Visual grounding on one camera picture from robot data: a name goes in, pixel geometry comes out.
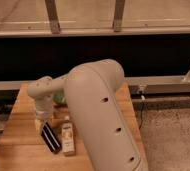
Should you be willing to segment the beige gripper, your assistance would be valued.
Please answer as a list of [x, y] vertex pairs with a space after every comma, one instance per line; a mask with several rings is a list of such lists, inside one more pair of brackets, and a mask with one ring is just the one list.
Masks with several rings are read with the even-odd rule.
[[50, 126], [53, 126], [53, 104], [52, 103], [36, 103], [35, 104], [35, 129], [38, 134], [42, 132], [41, 120], [47, 120]]

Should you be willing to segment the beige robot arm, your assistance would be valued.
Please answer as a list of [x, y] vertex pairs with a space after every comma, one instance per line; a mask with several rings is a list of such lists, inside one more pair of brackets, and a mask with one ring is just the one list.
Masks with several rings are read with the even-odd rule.
[[35, 100], [35, 118], [46, 122], [52, 115], [53, 94], [64, 92], [95, 171], [149, 171], [116, 100], [124, 81], [122, 66], [105, 59], [80, 64], [55, 79], [33, 81], [28, 95]]

